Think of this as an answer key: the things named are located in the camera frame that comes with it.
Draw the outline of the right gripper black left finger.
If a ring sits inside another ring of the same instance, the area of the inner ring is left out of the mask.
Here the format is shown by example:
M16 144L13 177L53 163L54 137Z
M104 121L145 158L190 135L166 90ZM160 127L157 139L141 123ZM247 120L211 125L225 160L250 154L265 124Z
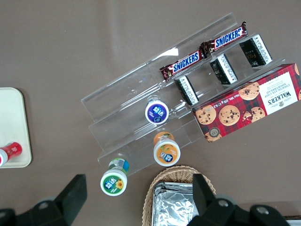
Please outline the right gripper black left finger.
M77 174L54 200L39 202L16 215L13 209L0 210L2 226L70 226L87 200L86 175Z

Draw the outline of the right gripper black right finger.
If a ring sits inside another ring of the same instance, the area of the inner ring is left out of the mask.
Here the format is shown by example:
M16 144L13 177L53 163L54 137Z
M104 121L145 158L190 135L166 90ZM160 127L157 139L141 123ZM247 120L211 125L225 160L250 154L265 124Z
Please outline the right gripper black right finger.
M189 226L287 226L286 219L273 207L253 205L243 210L225 198L216 198L203 175L193 175L193 200L197 207Z

